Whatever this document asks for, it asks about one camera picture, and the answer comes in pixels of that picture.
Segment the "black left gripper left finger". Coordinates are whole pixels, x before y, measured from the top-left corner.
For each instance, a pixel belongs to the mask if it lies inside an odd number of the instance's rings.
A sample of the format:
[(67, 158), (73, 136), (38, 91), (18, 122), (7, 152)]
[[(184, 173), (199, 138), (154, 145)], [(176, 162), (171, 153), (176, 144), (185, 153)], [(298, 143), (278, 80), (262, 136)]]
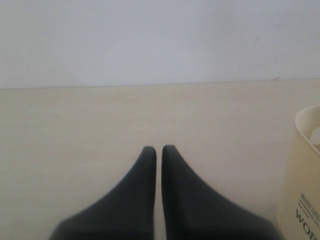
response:
[(124, 178), (104, 197), (60, 222), (51, 240), (152, 240), (157, 154), (145, 146)]

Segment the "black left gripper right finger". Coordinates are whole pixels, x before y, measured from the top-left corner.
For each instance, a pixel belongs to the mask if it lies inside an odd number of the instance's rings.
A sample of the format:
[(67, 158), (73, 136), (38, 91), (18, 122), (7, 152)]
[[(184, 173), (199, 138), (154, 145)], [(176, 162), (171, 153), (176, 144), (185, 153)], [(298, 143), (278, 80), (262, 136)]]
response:
[(274, 225), (205, 183), (174, 145), (162, 149), (161, 194), (168, 240), (279, 240)]

